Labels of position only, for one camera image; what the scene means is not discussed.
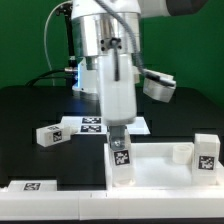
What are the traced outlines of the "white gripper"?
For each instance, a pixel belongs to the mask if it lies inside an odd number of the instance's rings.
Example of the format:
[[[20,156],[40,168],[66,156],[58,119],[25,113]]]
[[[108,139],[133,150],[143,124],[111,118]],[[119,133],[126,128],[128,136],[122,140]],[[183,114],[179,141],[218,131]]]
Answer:
[[[121,54],[118,59],[120,80],[116,81],[113,54],[98,57],[101,116],[103,123],[109,126],[109,143],[112,150],[125,148],[124,125],[133,123],[137,113],[131,55]]]

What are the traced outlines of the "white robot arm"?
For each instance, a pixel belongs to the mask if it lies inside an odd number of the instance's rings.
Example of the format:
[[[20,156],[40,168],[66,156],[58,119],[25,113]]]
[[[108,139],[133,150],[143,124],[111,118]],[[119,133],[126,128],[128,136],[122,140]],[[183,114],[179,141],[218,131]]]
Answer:
[[[81,60],[73,90],[100,102],[107,141],[114,151],[130,143],[126,126],[135,121],[135,83],[168,102],[176,88],[171,75],[147,70],[140,56],[139,20],[197,13],[208,0],[72,0],[75,53]]]

